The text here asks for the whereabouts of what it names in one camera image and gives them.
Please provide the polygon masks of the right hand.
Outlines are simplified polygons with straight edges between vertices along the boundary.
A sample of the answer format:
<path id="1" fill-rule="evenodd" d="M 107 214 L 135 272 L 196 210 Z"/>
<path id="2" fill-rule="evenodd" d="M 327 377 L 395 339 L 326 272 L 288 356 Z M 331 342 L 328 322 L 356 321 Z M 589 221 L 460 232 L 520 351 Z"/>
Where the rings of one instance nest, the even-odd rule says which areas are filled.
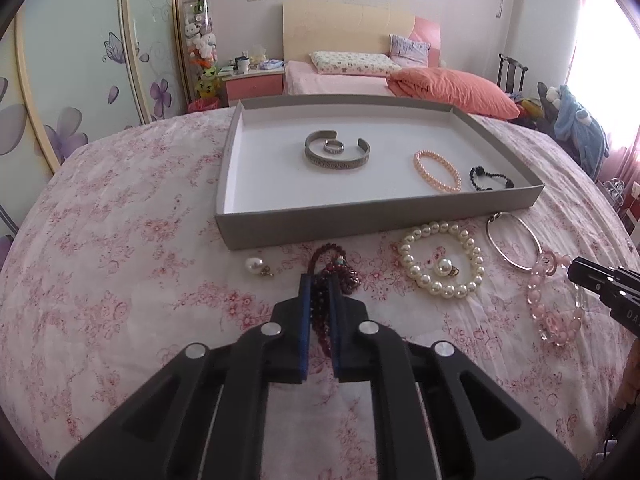
<path id="1" fill-rule="evenodd" d="M 620 408 L 637 403 L 640 390 L 640 340 L 636 339 L 631 346 L 624 369 L 623 381 L 617 393 Z"/>

